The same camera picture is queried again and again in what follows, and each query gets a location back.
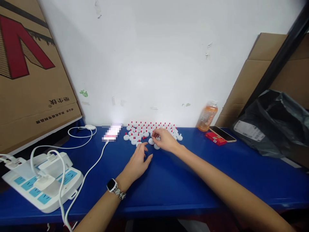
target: wristwatch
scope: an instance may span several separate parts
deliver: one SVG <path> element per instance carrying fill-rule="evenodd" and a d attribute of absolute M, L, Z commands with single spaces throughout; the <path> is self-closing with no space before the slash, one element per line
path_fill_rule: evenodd
<path fill-rule="evenodd" d="M 110 179 L 106 187 L 109 192 L 116 194 L 120 200 L 123 200 L 126 197 L 126 193 L 120 192 L 120 189 L 118 189 L 118 184 L 115 179 Z"/>

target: power strip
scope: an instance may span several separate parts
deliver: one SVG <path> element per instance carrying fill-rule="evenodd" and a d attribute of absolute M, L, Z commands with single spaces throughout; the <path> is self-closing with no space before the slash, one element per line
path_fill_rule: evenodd
<path fill-rule="evenodd" d="M 34 166 L 39 171 L 38 166 L 47 160 L 46 154 L 41 154 L 33 158 Z M 65 171 L 64 187 L 62 189 L 61 201 L 64 204 L 68 199 L 72 200 L 77 194 L 77 189 L 83 182 L 83 174 L 75 168 L 68 168 Z M 60 207 L 59 194 L 49 197 L 33 186 L 37 177 L 33 175 L 30 179 L 24 179 L 14 171 L 9 171 L 2 176 L 2 179 L 12 186 L 19 194 L 31 202 L 43 213 L 51 213 Z M 56 178 L 60 183 L 62 174 Z"/>

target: watch face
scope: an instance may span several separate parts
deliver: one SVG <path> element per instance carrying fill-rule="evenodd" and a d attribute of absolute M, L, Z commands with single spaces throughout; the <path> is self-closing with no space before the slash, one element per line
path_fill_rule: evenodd
<path fill-rule="evenodd" d="M 113 187 L 115 186 L 115 184 L 116 184 L 116 182 L 115 182 L 113 179 L 111 179 L 111 180 L 107 183 L 107 188 L 108 188 L 108 190 L 109 190 L 109 191 L 112 190 Z"/>

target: smartphone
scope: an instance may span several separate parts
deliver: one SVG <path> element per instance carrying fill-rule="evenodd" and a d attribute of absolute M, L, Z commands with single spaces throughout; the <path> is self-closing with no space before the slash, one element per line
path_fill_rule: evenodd
<path fill-rule="evenodd" d="M 217 134 L 218 136 L 220 136 L 221 138 L 225 139 L 227 142 L 236 142 L 236 138 L 234 138 L 233 136 L 229 135 L 227 132 L 225 132 L 224 130 L 220 129 L 219 127 L 216 126 L 211 126 L 209 128 L 212 132 L 214 132 L 215 134 Z"/>

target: paint stain on wall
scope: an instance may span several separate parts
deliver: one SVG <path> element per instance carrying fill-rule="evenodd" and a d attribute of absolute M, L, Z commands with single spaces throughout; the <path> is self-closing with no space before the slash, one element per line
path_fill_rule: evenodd
<path fill-rule="evenodd" d="M 115 99 L 115 97 L 112 97 L 112 105 L 113 105 L 113 106 L 116 105 L 116 99 Z"/>
<path fill-rule="evenodd" d="M 211 48 L 211 46 L 212 46 L 212 42 L 207 45 L 207 50 L 209 50 Z M 207 50 L 206 50 L 206 54 L 205 54 L 206 59 L 210 56 L 210 54 L 209 54 L 209 52 Z"/>
<path fill-rule="evenodd" d="M 190 105 L 191 105 L 190 103 L 187 103 L 187 104 L 184 104 L 184 103 L 183 103 L 181 106 L 182 106 L 182 107 L 188 107 L 188 106 L 190 106 Z"/>
<path fill-rule="evenodd" d="M 123 107 L 125 105 L 126 101 L 125 100 L 121 100 L 120 101 L 120 105 Z"/>
<path fill-rule="evenodd" d="M 101 8 L 100 8 L 98 0 L 96 0 L 96 2 L 94 3 L 94 8 L 96 9 L 97 17 L 99 19 L 102 16 L 102 14 L 101 14 Z"/>
<path fill-rule="evenodd" d="M 85 90 L 81 90 L 80 94 L 83 95 L 84 97 L 88 97 L 88 93 Z"/>

